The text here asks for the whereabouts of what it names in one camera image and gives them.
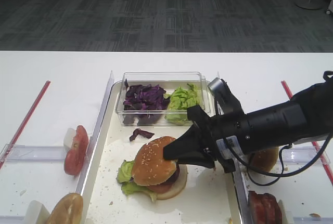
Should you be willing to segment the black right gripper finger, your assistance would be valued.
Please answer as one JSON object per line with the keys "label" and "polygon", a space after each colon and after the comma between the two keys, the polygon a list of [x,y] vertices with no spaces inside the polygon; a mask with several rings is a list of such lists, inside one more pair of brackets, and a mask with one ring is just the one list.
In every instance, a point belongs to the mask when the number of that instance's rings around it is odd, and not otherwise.
{"label": "black right gripper finger", "polygon": [[207,161],[208,156],[204,152],[206,147],[201,130],[191,125],[184,134],[163,148],[163,158],[178,161]]}
{"label": "black right gripper finger", "polygon": [[208,169],[215,168],[215,161],[216,161],[215,158],[206,154],[205,155],[199,154],[194,156],[181,155],[177,159],[177,162],[179,164],[196,165]]}

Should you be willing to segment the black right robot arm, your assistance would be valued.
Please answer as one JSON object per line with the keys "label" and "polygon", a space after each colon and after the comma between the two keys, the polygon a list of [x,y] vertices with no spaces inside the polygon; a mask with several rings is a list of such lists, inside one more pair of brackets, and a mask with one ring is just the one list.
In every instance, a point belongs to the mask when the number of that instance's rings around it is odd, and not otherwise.
{"label": "black right robot arm", "polygon": [[322,83],[295,94],[289,101],[245,113],[227,83],[215,78],[208,84],[218,110],[209,116],[200,106],[190,107],[192,126],[163,149],[166,160],[213,168],[219,162],[226,173],[235,160],[269,148],[332,137],[332,72]]}

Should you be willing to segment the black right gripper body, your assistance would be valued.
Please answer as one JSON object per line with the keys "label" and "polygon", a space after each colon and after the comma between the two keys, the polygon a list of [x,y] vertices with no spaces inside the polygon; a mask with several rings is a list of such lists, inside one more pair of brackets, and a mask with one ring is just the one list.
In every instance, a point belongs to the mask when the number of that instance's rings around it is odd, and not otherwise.
{"label": "black right gripper body", "polygon": [[208,116],[199,105],[187,109],[187,118],[201,130],[204,136],[204,142],[207,145],[204,152],[215,158],[222,165],[225,173],[234,172],[235,164],[232,159],[227,159],[222,155],[216,142],[220,139],[223,141],[227,140],[225,136],[226,131],[224,130],[224,127],[226,127],[225,121],[228,117],[238,114],[238,107],[232,107],[232,113],[215,115],[213,117]]}

